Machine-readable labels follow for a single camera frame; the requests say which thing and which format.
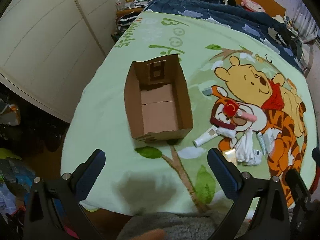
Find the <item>white cotton glove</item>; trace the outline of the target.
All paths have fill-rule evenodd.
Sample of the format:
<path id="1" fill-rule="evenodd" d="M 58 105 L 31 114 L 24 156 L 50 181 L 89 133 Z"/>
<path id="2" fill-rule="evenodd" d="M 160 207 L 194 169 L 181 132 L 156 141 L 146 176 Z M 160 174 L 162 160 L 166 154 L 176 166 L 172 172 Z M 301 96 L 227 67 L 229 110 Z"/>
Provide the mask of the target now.
<path id="1" fill-rule="evenodd" d="M 244 166 L 258 166 L 261 164 L 262 152 L 253 147 L 253 130 L 249 128 L 235 145 L 237 162 Z"/>

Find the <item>white cream tube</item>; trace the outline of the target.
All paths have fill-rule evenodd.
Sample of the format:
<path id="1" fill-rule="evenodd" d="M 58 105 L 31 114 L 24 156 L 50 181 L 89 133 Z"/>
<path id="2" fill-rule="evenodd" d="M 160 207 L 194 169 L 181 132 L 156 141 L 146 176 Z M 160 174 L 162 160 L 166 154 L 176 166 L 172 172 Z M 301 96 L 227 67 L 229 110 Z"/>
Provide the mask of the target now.
<path id="1" fill-rule="evenodd" d="M 201 145 L 209 142 L 218 136 L 217 127 L 212 125 L 209 129 L 207 129 L 202 135 L 200 135 L 197 139 L 193 141 L 195 147 L 200 147 Z"/>

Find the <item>red cube box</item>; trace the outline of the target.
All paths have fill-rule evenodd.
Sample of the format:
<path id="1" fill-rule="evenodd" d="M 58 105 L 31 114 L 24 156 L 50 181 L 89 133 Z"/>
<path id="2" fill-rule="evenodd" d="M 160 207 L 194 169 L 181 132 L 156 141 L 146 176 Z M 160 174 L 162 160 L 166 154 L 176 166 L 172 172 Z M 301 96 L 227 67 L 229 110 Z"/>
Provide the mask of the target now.
<path id="1" fill-rule="evenodd" d="M 239 109 L 239 104 L 232 99 L 228 99 L 226 100 L 226 103 L 223 107 L 223 113 L 227 117 L 231 118 L 236 115 L 238 109 Z"/>

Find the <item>yellow small carton box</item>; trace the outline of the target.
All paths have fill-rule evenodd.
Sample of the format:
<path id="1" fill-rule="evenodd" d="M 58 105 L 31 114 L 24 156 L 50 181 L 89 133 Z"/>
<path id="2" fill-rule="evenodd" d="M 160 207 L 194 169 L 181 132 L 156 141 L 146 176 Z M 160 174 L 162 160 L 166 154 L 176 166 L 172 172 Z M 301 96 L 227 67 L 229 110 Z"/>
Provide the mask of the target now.
<path id="1" fill-rule="evenodd" d="M 228 162 L 233 163 L 235 166 L 237 166 L 237 158 L 236 158 L 235 148 L 231 148 L 231 149 L 222 151 L 222 155 L 225 157 L 225 159 Z"/>

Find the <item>clear cotton pad bag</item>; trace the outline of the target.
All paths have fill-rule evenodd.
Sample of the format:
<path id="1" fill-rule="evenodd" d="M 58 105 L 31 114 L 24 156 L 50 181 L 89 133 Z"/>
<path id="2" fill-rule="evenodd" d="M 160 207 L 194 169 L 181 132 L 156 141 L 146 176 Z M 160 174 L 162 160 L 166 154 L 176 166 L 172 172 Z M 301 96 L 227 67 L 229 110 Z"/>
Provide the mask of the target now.
<path id="1" fill-rule="evenodd" d="M 263 140 L 268 154 L 271 154 L 275 148 L 275 138 L 271 128 L 268 128 L 263 134 Z"/>

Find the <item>grey hand cream tube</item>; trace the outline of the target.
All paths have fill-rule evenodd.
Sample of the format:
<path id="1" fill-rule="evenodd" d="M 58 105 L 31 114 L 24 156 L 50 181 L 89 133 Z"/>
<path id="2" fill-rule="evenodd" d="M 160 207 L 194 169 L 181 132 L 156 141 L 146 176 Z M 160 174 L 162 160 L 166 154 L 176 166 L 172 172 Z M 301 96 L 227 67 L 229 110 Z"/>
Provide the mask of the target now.
<path id="1" fill-rule="evenodd" d="M 266 145 L 265 145 L 262 133 L 261 132 L 256 132 L 256 137 L 257 137 L 257 140 L 258 140 L 258 142 L 260 144 L 260 147 L 261 147 L 261 150 L 263 152 L 263 155 L 266 155 L 267 154 L 267 149 L 266 149 Z"/>

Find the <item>pink hair comb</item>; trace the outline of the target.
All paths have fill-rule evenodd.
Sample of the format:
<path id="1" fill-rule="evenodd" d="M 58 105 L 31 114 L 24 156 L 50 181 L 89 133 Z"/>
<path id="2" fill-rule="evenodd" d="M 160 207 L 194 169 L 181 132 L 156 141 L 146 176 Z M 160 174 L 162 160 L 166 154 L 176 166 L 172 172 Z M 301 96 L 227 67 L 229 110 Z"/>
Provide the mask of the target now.
<path id="1" fill-rule="evenodd" d="M 241 109 L 239 109 L 236 113 L 237 117 L 250 121 L 250 122 L 256 122 L 257 121 L 257 117 L 254 114 L 250 114 L 247 112 L 242 111 Z"/>

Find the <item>green Winnie Pooh blanket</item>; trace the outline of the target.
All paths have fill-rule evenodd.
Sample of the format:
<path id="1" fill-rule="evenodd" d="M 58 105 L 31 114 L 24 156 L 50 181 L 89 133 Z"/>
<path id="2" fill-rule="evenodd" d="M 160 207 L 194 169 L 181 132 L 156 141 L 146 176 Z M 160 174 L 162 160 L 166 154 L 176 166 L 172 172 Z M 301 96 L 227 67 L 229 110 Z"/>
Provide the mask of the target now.
<path id="1" fill-rule="evenodd" d="M 218 148 L 241 171 L 278 177 L 291 206 L 285 174 L 310 187 L 316 145 L 305 77 L 256 29 L 144 12 L 83 90 L 61 171 L 100 149 L 86 210 L 199 213 L 231 204 L 207 163 Z"/>

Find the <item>brown cardboard box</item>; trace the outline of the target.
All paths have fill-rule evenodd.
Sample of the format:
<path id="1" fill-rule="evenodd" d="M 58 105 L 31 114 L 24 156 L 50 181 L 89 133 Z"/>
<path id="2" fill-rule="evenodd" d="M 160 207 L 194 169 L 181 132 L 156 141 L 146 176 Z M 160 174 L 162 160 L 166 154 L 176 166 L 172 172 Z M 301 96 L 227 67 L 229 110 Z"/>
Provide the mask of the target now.
<path id="1" fill-rule="evenodd" d="M 124 87 L 131 137 L 142 142 L 182 139 L 193 128 L 193 114 L 176 54 L 133 61 Z"/>

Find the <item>navy patterned duvet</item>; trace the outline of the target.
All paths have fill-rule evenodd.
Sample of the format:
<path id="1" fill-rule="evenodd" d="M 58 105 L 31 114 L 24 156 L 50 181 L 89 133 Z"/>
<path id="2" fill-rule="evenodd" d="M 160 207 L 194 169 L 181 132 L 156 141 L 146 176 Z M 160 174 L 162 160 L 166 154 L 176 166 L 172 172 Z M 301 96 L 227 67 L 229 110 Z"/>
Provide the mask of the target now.
<path id="1" fill-rule="evenodd" d="M 264 12 L 248 12 L 239 7 L 200 0 L 152 0 L 145 11 L 188 16 L 245 33 L 303 71 L 297 59 L 296 44 L 285 24 Z"/>

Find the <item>cream wardrobe doors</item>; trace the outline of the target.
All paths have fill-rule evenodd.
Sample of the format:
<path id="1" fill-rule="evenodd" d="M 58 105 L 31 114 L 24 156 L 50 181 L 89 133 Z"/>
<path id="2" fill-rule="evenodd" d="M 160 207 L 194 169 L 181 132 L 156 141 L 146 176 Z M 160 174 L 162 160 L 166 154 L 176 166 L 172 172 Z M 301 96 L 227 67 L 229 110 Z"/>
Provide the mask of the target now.
<path id="1" fill-rule="evenodd" d="M 1 81 L 70 122 L 114 42 L 115 0 L 12 0 L 1 17 Z"/>

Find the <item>pink plush toy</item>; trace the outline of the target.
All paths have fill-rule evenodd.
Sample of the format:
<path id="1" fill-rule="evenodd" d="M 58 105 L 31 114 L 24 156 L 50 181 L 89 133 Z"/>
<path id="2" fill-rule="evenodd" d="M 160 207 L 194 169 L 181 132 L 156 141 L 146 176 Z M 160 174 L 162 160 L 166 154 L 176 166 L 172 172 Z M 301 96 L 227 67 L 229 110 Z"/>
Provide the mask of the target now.
<path id="1" fill-rule="evenodd" d="M 260 4 L 252 0 L 242 0 L 240 5 L 250 12 L 265 12 L 265 9 Z"/>

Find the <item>black white knitted cloth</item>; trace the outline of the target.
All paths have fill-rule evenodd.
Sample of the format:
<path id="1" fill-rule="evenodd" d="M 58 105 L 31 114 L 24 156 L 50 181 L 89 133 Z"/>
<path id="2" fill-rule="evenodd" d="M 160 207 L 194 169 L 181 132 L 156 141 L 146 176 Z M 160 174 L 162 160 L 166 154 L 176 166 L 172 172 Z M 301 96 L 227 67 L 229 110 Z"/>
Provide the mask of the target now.
<path id="1" fill-rule="evenodd" d="M 139 12 L 131 12 L 126 14 L 117 21 L 117 25 L 121 27 L 128 27 L 136 20 L 139 14 Z"/>

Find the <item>wooden bedside table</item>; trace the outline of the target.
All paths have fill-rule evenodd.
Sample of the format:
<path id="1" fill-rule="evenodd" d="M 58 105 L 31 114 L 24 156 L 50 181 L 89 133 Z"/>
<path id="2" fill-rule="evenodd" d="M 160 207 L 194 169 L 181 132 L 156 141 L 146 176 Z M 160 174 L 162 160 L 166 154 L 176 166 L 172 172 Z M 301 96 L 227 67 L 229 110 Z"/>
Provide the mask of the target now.
<path id="1" fill-rule="evenodd" d="M 141 13 L 143 10 L 144 10 L 144 8 L 125 9 L 125 10 L 121 10 L 121 11 L 116 12 L 116 16 L 117 16 L 117 18 L 121 18 L 122 16 L 127 15 L 132 12 Z"/>

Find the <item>clear plastic bottle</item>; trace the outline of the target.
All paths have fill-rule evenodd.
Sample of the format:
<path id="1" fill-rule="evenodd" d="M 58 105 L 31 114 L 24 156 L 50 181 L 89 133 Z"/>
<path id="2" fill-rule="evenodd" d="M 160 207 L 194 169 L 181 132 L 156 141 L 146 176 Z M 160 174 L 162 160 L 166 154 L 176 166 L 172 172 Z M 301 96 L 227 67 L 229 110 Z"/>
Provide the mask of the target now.
<path id="1" fill-rule="evenodd" d="M 123 9 L 123 4 L 121 2 L 121 0 L 115 0 L 116 3 L 116 8 L 118 11 L 121 11 Z"/>

